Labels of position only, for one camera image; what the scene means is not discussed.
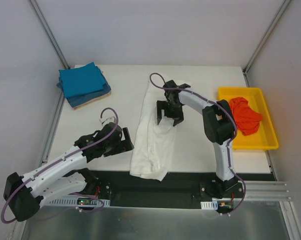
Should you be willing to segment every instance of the gray wall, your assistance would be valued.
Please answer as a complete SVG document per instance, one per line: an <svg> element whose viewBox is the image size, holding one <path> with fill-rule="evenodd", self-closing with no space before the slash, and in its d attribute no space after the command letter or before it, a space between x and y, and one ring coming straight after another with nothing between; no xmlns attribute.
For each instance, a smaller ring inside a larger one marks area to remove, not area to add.
<svg viewBox="0 0 301 240"><path fill-rule="evenodd" d="M244 67L283 0L38 0L68 63Z"/></svg>
<svg viewBox="0 0 301 240"><path fill-rule="evenodd" d="M249 71L263 90L279 140L271 159L279 180L288 181L301 222L301 0L294 0Z"/></svg>
<svg viewBox="0 0 301 240"><path fill-rule="evenodd" d="M0 214L6 177L39 162L61 68L28 1L0 1ZM12 217L8 210L6 219ZM0 219L0 240L8 239L13 227Z"/></svg>

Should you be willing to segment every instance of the cable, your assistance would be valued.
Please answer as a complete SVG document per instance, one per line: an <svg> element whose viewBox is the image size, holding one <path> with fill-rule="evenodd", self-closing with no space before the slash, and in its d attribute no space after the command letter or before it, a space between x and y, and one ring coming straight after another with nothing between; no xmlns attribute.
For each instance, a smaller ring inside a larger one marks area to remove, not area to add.
<svg viewBox="0 0 301 240"><path fill-rule="evenodd" d="M77 154L79 153L80 151L83 151L83 150L86 150L90 147L93 147L95 146L96 144L99 144L100 142L104 141L105 139L107 139L109 136L111 136L113 134L113 132L115 132L117 126L118 126L118 123L119 123L119 116L117 115L116 111L114 109L112 109L111 107L106 107L105 109L103 109L103 111L101 111L100 113L100 118L103 117L103 113L106 111L106 110L111 110L114 114L115 114L115 117L116 117L116 122L115 122L115 126L114 128L109 132L109 134L107 134L106 136L102 137L100 140L96 141L96 142L93 142L92 144L90 145L87 145L85 147L82 147L76 151L73 151L71 153L69 153L68 155L66 155L64 158L67 159L71 156L73 156L74 154ZM40 170L39 172L37 172L36 174L34 174L34 178L38 177L40 174L42 174L43 172L47 171L48 169L50 169L51 167L59 164L60 162L62 162L63 159L60 158L58 159L57 161L53 162L52 164L44 167L42 170ZM8 207L9 203L11 202L11 200L13 199L13 197L19 192L19 190L21 190L24 186L26 186L30 181L32 181L31 178L27 179L25 182L23 182L18 188L16 188L15 191L13 191L13 193L9 196L9 198L7 199L7 201L5 202L2 210L1 210L1 214L0 214L0 219L1 221L4 223L4 224L10 224L12 222L14 222L16 220L16 218L13 218L12 220L5 220L5 211L6 211L6 208Z"/></svg>
<svg viewBox="0 0 301 240"><path fill-rule="evenodd" d="M242 182L243 188L244 188L244 189L243 189L243 197L242 197L242 199L240 200L239 204L231 211L231 212L233 212L233 211L236 210L240 205L242 205L242 203L243 203L243 201L244 201L244 198L245 198L245 196L246 196L246 183L244 182L244 180L243 180L240 176L238 176L238 175L234 172L233 167L232 167L232 163L231 163L230 144L231 144L231 142L232 142L232 141L236 138L236 136L237 136L237 126L236 126L236 123L235 123L234 119L233 119L232 116L231 116L231 115L230 115L223 107L221 107L219 104L217 104L216 102L214 102L214 101L212 101L212 100L209 100L209 99L203 97L202 95L198 94L197 92L188 90L187 88L183 89L183 88L177 88L177 87L161 87L161 86L156 85L156 84L153 82L153 80L152 80L152 76L153 76L153 75L159 76L159 77L164 81L164 83L165 83L165 79L163 78L162 75L160 75L160 74L157 73L157 72L153 72L151 75L149 75L149 80L150 80L151 84L153 84L156 88L162 89L162 90L169 90L169 91L171 91L171 90L184 91L184 92L193 94L193 95L195 95L196 97L198 97L198 98L204 100L205 102L217 106L217 107L218 107L218 108L219 108L219 109L227 116L227 118L231 121L231 123L232 123L232 125L233 125L233 127L234 127L234 129L235 129L235 133L234 133L234 136L233 136L233 137L227 142L227 144L226 144L226 147L227 147L228 167L229 167L231 173L234 174L234 176L235 176L239 181Z"/></svg>

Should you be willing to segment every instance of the yellow tray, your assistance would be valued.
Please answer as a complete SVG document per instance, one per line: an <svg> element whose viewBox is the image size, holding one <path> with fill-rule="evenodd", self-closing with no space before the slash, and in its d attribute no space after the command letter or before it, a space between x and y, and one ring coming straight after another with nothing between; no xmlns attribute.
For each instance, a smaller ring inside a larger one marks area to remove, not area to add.
<svg viewBox="0 0 301 240"><path fill-rule="evenodd" d="M259 129L256 133L244 136L239 130L234 139L233 149L270 150L277 149L279 143L276 138L270 114L267 110L262 90L257 87L219 87L218 99L230 101L233 98L243 97L248 105L262 115Z"/></svg>

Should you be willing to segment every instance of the folded blue cloth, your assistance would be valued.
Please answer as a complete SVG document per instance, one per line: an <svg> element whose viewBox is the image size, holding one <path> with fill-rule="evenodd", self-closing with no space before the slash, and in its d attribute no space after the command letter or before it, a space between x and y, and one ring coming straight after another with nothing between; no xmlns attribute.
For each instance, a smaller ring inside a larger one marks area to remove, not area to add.
<svg viewBox="0 0 301 240"><path fill-rule="evenodd" d="M59 70L65 98L101 91L106 80L93 62L78 68Z"/></svg>
<svg viewBox="0 0 301 240"><path fill-rule="evenodd" d="M109 86L109 84L107 83L104 75L102 74L101 70L97 66L95 67L95 69L96 69L97 73L100 74L100 78L101 78L100 82L103 84L102 90L94 91L94 92L84 94L81 96L67 97L66 99L69 102L69 105L73 109L82 104L89 102L90 100L93 100L95 98L99 98L103 95L106 95L112 90L111 87ZM63 82L62 82L61 78L59 78L58 80L59 80L59 83L57 83L56 86L64 92L64 86L63 86Z"/></svg>
<svg viewBox="0 0 301 240"><path fill-rule="evenodd" d="M63 91L61 82L57 83L57 87ZM89 102L92 99L108 94L111 90L111 87L108 85L108 83L106 83L103 85L103 89L100 91L91 92L82 96L68 97L66 99L69 105L74 109L82 104Z"/></svg>

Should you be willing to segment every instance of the red cloth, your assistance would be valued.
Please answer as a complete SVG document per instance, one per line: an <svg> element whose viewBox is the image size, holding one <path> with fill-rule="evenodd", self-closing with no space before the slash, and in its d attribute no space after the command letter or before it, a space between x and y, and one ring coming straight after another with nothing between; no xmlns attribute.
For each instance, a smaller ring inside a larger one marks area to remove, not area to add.
<svg viewBox="0 0 301 240"><path fill-rule="evenodd" d="M245 136L256 133L260 127L260 121L263 120L263 116L252 110L248 103L249 101L243 97L236 97L229 101L237 128Z"/></svg>

